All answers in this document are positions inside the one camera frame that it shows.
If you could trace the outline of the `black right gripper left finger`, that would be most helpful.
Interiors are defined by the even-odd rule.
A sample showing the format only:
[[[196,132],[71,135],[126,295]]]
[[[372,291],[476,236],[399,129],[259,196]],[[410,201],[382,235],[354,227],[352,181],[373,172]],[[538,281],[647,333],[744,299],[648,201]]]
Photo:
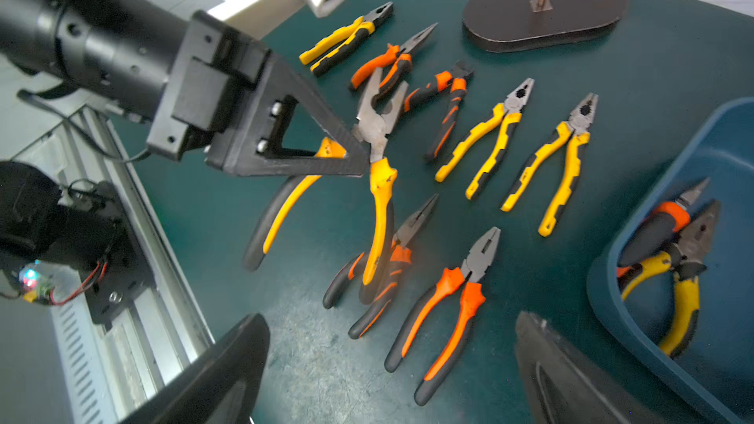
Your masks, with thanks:
[[[126,423],[249,423],[260,390],[270,330],[245,316]]]

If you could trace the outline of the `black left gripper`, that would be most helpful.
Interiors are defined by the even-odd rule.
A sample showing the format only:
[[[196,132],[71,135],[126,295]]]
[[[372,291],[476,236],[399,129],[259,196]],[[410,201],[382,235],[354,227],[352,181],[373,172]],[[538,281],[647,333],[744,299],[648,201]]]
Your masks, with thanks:
[[[147,154],[205,163],[241,177],[344,176],[368,151],[317,86],[262,42],[198,12],[181,20],[145,0],[1,0],[1,51],[59,80],[19,98],[43,111],[87,90],[150,125]],[[302,107],[325,133],[314,149],[284,145]]]

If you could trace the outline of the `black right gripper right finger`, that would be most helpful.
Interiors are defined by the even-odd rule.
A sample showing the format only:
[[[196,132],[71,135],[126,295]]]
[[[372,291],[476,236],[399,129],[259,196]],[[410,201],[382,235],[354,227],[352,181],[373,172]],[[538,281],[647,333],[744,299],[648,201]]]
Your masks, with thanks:
[[[537,423],[662,423],[539,315],[516,318],[516,361]]]

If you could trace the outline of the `orange combination pliers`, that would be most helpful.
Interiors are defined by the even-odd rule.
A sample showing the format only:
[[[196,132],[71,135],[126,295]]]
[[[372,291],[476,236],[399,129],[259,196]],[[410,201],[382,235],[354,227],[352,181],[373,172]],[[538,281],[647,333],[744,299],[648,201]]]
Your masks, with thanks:
[[[459,362],[472,335],[475,316],[487,298],[483,278],[493,265],[501,240],[501,229],[489,228],[453,268],[442,271],[437,282],[418,299],[406,317],[384,359],[384,368],[393,373],[410,355],[412,346],[422,338],[424,325],[436,317],[435,310],[448,314],[442,304],[457,301],[454,316],[446,316],[447,333],[438,339],[439,351],[421,376],[414,391],[414,403],[426,406],[443,386]]]

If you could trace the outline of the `black orange long nose pliers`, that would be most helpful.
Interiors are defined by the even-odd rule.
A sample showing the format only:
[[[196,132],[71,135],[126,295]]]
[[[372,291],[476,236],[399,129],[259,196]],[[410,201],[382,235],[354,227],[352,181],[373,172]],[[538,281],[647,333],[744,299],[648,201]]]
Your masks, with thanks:
[[[388,263],[377,276],[379,283],[375,296],[363,316],[349,329],[348,334],[352,340],[360,339],[377,322],[395,298],[402,274],[412,266],[410,243],[429,219],[438,198],[439,194],[433,194],[414,214],[404,220],[399,229],[396,229],[387,258]],[[324,294],[322,304],[325,309],[336,305],[349,284],[364,271],[367,257],[368,253],[362,252],[340,269]]]

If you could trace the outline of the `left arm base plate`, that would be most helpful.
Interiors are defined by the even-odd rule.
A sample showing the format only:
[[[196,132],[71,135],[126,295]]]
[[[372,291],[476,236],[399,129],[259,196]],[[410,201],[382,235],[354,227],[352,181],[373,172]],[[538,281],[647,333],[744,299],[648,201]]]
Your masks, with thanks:
[[[84,183],[65,194],[66,223],[58,243],[69,266],[105,269],[86,292],[86,302],[92,322],[110,326],[144,290],[155,286],[152,269],[113,184]]]

